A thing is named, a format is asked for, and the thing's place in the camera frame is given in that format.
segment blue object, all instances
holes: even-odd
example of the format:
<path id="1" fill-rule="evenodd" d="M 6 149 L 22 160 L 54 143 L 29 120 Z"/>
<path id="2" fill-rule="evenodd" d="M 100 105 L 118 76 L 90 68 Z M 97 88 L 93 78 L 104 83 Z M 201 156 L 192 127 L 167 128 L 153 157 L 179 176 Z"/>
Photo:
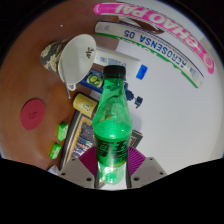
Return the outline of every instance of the blue object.
<path id="1" fill-rule="evenodd" d="M 98 72 L 98 71 L 93 70 L 93 69 L 90 69 L 89 73 L 85 76 L 85 78 L 80 81 L 80 84 L 102 94 L 102 92 L 103 92 L 103 82 L 102 82 L 102 85 L 101 85 L 100 88 L 98 88 L 98 87 L 96 87 L 96 86 L 87 82 L 88 76 L 93 75 L 93 74 L 98 75 L 98 76 L 101 77 L 101 79 L 103 79 L 103 73 Z"/>
<path id="2" fill-rule="evenodd" d="M 134 94 L 130 90 L 127 90 L 126 91 L 126 97 L 127 97 L 128 101 L 131 101 L 131 100 L 134 99 Z"/>
<path id="3" fill-rule="evenodd" d="M 135 105 L 137 105 L 136 108 L 140 107 L 142 104 L 143 98 L 141 98 L 140 96 L 137 97 L 137 99 L 135 100 Z"/>
<path id="4" fill-rule="evenodd" d="M 141 68 L 138 71 L 138 74 L 136 75 L 136 78 L 142 80 L 144 78 L 147 70 L 148 70 L 148 67 L 146 67 L 145 65 L 142 65 Z"/>

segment red round object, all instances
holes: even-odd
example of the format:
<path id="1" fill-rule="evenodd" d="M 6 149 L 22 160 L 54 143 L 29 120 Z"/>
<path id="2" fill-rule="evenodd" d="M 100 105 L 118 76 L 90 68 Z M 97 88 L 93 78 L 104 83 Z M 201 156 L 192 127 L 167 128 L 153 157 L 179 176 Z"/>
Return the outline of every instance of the red round object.
<path id="1" fill-rule="evenodd" d="M 45 112 L 44 103 L 33 99 L 28 101 L 22 108 L 20 119 L 26 130 L 35 129 L 43 120 Z"/>

